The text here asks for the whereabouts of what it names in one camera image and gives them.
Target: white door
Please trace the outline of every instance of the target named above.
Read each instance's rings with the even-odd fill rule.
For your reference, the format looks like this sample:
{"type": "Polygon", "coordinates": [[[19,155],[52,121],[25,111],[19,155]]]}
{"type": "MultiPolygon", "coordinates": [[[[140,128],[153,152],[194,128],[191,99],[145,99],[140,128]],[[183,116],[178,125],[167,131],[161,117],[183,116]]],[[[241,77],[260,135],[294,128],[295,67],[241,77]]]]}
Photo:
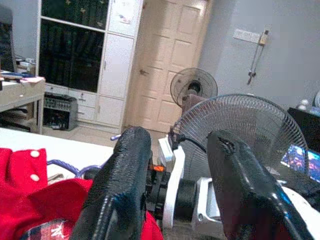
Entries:
{"type": "Polygon", "coordinates": [[[198,64],[211,7],[209,0],[149,0],[145,3],[134,104],[130,124],[168,132],[181,116],[170,94],[179,71],[198,64]]]}

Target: desk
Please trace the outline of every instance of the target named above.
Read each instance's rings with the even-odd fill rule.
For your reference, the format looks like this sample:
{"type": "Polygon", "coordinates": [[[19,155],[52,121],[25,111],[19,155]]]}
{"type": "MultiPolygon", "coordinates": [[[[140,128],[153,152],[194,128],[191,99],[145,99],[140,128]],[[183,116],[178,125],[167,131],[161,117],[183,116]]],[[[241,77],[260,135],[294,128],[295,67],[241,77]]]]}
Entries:
{"type": "Polygon", "coordinates": [[[0,91],[0,113],[34,103],[34,117],[37,116],[38,133],[42,134],[44,95],[45,80],[38,83],[3,81],[0,91]]]}
{"type": "MultiPolygon", "coordinates": [[[[114,149],[108,146],[96,145],[86,142],[39,135],[24,131],[11,130],[0,127],[0,148],[13,151],[27,149],[46,150],[47,161],[58,159],[73,165],[79,170],[89,165],[102,165],[113,154],[114,149]]],[[[65,178],[74,178],[69,171],[49,165],[47,175],[62,173],[65,178]]]]}

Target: red jacket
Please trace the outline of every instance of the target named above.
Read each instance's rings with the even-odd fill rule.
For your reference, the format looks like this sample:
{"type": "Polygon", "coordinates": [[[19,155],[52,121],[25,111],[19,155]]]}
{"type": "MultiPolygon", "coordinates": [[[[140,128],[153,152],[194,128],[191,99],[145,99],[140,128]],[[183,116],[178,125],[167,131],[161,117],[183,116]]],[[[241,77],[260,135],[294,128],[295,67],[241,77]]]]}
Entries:
{"type": "MultiPolygon", "coordinates": [[[[45,229],[46,223],[55,225],[38,239],[68,239],[91,185],[92,180],[73,178],[48,186],[45,149],[0,148],[0,240],[32,239],[26,233],[39,225],[45,229]]],[[[149,213],[141,239],[163,239],[149,213]]]]}

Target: screen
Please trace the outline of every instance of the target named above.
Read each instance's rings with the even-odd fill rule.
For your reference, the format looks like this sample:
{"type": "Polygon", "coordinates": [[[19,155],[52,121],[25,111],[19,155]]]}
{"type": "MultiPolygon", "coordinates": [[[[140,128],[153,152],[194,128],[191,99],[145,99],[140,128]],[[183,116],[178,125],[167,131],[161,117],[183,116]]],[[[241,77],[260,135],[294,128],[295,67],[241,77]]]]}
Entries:
{"type": "MultiPolygon", "coordinates": [[[[304,172],[305,150],[301,147],[291,145],[283,156],[281,163],[295,171],[304,172]]],[[[308,151],[309,171],[308,175],[311,179],[320,183],[320,154],[308,151]]]]}

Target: wall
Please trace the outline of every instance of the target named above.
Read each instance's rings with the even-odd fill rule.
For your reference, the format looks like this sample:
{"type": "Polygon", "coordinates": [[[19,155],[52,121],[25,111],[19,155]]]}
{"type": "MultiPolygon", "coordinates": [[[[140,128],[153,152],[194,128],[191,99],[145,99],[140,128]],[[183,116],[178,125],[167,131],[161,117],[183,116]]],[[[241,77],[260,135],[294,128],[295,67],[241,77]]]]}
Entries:
{"type": "Polygon", "coordinates": [[[199,61],[218,94],[252,93],[285,109],[320,90],[319,0],[215,0],[199,61]],[[255,43],[234,39],[235,29],[270,29],[256,77],[247,85],[255,43]]]}
{"type": "Polygon", "coordinates": [[[13,44],[16,55],[36,59],[38,0],[0,0],[13,14],[13,44]]]}

